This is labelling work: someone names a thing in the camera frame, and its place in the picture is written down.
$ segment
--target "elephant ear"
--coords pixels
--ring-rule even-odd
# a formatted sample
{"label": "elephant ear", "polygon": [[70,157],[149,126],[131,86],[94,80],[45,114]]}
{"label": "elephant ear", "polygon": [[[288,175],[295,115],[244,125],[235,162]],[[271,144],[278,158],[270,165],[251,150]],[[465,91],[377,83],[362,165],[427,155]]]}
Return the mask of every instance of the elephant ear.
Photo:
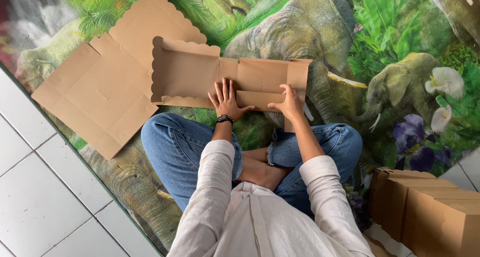
{"label": "elephant ear", "polygon": [[385,77],[385,85],[387,87],[388,97],[393,107],[397,106],[402,97],[405,95],[407,86],[410,83],[410,74],[404,69],[397,67],[390,68]]}

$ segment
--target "white long-sleeve shirt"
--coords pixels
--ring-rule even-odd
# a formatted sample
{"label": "white long-sleeve shirt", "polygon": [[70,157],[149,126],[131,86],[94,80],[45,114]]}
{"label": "white long-sleeve shirt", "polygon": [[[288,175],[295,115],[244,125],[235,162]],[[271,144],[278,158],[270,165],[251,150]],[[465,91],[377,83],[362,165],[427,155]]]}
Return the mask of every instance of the white long-sleeve shirt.
{"label": "white long-sleeve shirt", "polygon": [[300,167],[315,222],[267,188],[231,190],[233,145],[212,141],[201,154],[197,189],[183,213],[172,256],[370,256],[332,158]]}

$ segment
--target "white tile floor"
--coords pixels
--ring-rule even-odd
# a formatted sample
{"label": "white tile floor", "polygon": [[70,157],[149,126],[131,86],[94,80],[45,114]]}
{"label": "white tile floor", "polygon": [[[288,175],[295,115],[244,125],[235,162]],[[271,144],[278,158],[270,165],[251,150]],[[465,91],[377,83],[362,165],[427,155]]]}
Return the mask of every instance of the white tile floor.
{"label": "white tile floor", "polygon": [[[159,256],[1,70],[0,115],[0,257]],[[480,150],[441,178],[480,189]],[[366,233],[398,257],[415,257],[378,224]]]}

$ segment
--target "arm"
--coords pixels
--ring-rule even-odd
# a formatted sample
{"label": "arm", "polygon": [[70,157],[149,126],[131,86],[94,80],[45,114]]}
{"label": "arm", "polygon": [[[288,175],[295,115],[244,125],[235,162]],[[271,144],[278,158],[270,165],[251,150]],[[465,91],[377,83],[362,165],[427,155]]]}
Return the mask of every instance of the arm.
{"label": "arm", "polygon": [[[223,95],[218,83],[215,83],[215,88],[219,103],[211,94],[208,95],[218,115],[230,115],[236,121],[243,113],[253,109],[252,106],[243,109],[237,107],[232,82],[230,93],[225,79]],[[197,188],[180,219],[169,256],[203,256],[219,240],[232,189],[235,149],[231,144],[231,136],[230,122],[216,124],[212,141],[201,153]]]}
{"label": "arm", "polygon": [[295,89],[287,84],[280,87],[285,88],[284,103],[270,103],[268,107],[281,110],[295,128],[304,162],[300,174],[307,185],[315,223],[354,256],[374,256],[355,224],[335,162],[325,155],[315,138]]}

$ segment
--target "shirt sleeve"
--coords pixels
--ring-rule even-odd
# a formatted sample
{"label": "shirt sleeve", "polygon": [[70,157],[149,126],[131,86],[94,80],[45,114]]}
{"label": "shirt sleeve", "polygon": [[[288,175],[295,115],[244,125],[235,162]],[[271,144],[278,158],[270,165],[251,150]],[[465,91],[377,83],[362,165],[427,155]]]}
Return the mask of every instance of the shirt sleeve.
{"label": "shirt sleeve", "polygon": [[178,224],[169,256],[203,256],[219,240],[230,202],[235,150],[211,141],[201,153],[197,189]]}
{"label": "shirt sleeve", "polygon": [[375,257],[355,224],[333,159],[314,157],[300,167],[300,174],[307,185],[317,226],[354,256]]}

